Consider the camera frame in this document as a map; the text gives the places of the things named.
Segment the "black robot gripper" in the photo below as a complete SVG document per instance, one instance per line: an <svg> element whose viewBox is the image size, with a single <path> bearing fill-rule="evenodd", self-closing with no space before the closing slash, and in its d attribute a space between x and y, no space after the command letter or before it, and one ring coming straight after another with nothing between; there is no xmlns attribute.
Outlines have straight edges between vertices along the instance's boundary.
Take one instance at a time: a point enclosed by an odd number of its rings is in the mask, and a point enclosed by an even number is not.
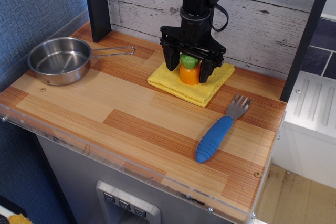
<svg viewBox="0 0 336 224"><path fill-rule="evenodd" d="M199 83L206 83L214 69L222 66L226 48L211 35L214 29L213 16L213 11L202 17L181 12L180 27L160 28L160 44L169 71L173 71L179 65L181 53L201 60Z"/></svg>

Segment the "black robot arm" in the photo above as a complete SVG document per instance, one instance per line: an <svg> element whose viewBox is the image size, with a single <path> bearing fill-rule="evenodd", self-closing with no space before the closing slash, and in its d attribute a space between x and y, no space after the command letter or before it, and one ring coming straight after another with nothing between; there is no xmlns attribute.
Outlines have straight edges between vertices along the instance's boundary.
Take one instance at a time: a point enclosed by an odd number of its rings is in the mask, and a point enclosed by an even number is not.
<svg viewBox="0 0 336 224"><path fill-rule="evenodd" d="M206 83L214 69L222 66L226 48L212 37L214 11L224 15L227 11L218 5L219 0L183 0L180 8L181 26L162 26L162 38L166 67L173 71L180 63L180 55L186 54L200 60L200 83Z"/></svg>

